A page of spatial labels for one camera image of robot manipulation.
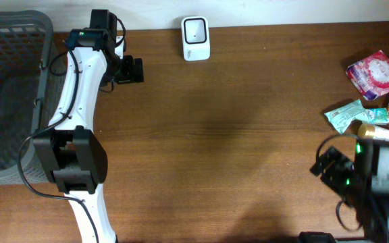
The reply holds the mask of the white cream tube gold cap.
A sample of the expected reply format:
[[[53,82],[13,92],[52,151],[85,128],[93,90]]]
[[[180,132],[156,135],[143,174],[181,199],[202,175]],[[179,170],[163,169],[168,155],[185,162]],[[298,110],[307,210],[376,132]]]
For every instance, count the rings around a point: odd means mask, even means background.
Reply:
[[[371,124],[362,124],[357,136],[362,139],[384,140],[389,142],[389,130]]]

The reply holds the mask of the mint green wipes packet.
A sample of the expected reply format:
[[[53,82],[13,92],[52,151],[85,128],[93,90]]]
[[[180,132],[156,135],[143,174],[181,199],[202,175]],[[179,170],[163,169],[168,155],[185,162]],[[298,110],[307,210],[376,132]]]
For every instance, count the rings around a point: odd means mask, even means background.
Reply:
[[[357,99],[345,106],[324,113],[334,129],[343,134],[354,120],[368,122],[369,116],[362,102]]]

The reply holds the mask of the green white tissue pocket pack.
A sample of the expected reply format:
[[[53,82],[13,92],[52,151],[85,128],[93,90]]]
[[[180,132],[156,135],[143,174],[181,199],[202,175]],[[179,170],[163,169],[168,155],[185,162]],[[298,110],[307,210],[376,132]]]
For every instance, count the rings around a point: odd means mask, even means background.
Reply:
[[[373,125],[389,124],[389,115],[387,108],[366,109],[367,120],[365,123]]]

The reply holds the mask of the red floral tissue pack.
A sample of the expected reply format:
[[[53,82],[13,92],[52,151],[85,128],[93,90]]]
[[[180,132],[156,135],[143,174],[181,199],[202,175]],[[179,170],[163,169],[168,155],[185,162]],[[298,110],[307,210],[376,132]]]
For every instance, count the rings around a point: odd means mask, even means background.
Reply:
[[[367,101],[389,93],[389,58],[382,50],[348,66],[345,74]]]

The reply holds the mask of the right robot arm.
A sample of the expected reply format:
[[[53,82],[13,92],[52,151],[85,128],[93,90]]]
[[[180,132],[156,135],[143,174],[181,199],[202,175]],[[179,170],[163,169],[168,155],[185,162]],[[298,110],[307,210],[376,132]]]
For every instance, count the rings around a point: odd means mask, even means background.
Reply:
[[[355,158],[331,146],[317,151],[311,173],[356,211],[364,235],[347,242],[389,242],[389,142],[358,138]]]

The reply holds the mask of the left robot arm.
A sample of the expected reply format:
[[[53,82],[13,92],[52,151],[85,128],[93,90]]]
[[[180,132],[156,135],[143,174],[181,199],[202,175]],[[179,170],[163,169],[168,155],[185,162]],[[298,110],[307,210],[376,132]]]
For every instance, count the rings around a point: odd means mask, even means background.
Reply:
[[[142,59],[124,55],[122,21],[107,9],[91,11],[86,28],[73,29],[65,41],[68,66],[59,103],[47,128],[33,143],[59,200],[70,203],[83,242],[117,242],[105,206],[103,185],[108,159],[93,132],[99,91],[108,84],[141,83]]]

